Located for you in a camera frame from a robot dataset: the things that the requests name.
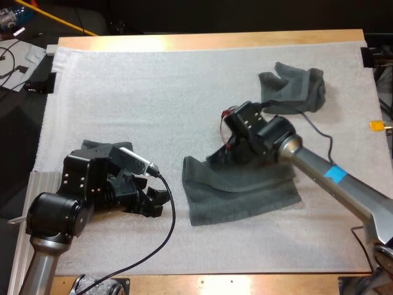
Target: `black cable on floor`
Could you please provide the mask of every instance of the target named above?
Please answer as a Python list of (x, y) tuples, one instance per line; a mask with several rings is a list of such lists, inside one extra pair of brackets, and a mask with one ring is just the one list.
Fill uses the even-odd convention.
[(12, 87), (11, 89), (7, 89), (6, 93), (3, 94), (2, 96), (0, 96), (0, 102), (1, 102), (8, 94), (10, 94), (10, 93), (12, 92), (13, 89), (17, 88), (18, 86), (21, 86), (22, 84), (24, 84), (24, 83), (26, 83), (26, 82), (27, 82), (27, 80), (26, 80), (26, 81), (23, 81), (23, 82), (21, 82), (21, 83), (19, 83), (18, 85), (15, 85), (15, 86)]
[[(15, 57), (14, 57), (13, 53), (11, 52), (10, 48), (11, 48), (12, 46), (14, 46), (14, 45), (15, 45), (16, 43), (18, 43), (18, 42), (20, 42), (20, 40), (17, 40), (16, 42), (12, 43), (12, 44), (11, 44), (10, 46), (8, 46), (7, 48), (2, 47), (2, 49), (4, 49), (4, 52), (0, 55), (0, 59), (1, 59), (1, 58), (4, 56), (4, 54), (6, 54), (6, 52), (9, 52), (9, 53), (11, 54), (11, 57), (12, 57), (12, 59), (13, 59), (12, 70), (15, 69)], [(11, 75), (12, 75), (13, 73), (14, 73), (14, 72), (12, 72), (12, 73), (7, 77), (7, 79), (0, 85), (0, 87), (3, 86), (5, 83), (7, 83), (7, 81), (11, 78)]]

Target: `gray towel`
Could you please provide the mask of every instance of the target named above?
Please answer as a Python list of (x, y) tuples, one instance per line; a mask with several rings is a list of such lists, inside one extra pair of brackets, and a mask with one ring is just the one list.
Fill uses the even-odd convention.
[(299, 202), (288, 163), (210, 164), (185, 157), (182, 182), (193, 226), (235, 221)]
[(316, 112), (325, 103), (324, 72), (320, 69), (297, 69), (282, 63), (276, 63), (274, 67), (276, 77), (271, 72), (259, 74), (262, 88), (262, 103), (275, 100), (288, 108), (281, 106), (270, 106), (263, 111), (269, 114), (296, 114), (291, 111), (295, 108), (301, 112)]

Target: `wooden board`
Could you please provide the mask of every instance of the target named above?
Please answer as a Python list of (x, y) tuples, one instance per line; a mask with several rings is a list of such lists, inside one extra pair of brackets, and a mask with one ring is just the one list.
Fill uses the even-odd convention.
[(361, 29), (225, 34), (177, 34), (103, 37), (63, 37), (59, 46), (106, 52), (211, 50), (268, 45), (364, 41)]
[[(63, 37), (59, 46), (99, 52), (211, 50), (269, 45), (364, 41), (361, 29), (225, 34)], [(130, 276), (132, 295), (338, 294), (343, 274), (141, 275)], [(55, 277), (51, 294), (68, 294), (76, 277)]]
[[(338, 277), (342, 276), (344, 275), (136, 275), (123, 278), (130, 278), (132, 295), (338, 295)], [(56, 277), (51, 295), (68, 294), (75, 279), (76, 277)]]

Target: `gray robot arm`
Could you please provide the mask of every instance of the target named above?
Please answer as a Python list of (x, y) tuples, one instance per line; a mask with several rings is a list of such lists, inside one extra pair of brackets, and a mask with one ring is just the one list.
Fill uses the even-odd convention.
[(224, 119), (235, 139), (223, 154), (233, 162), (272, 154), (277, 161), (291, 161), (364, 223), (375, 260), (393, 275), (393, 200), (303, 147), (287, 119), (276, 116), (267, 122), (260, 111), (260, 104), (248, 101)]
[(39, 194), (27, 217), (9, 221), (26, 219), (34, 248), (20, 295), (49, 295), (58, 258), (94, 214), (122, 211), (157, 218), (170, 199), (168, 191), (151, 187), (144, 193), (147, 180), (136, 175), (158, 173), (158, 167), (131, 151), (131, 143), (84, 141), (83, 146), (64, 159), (57, 193)]

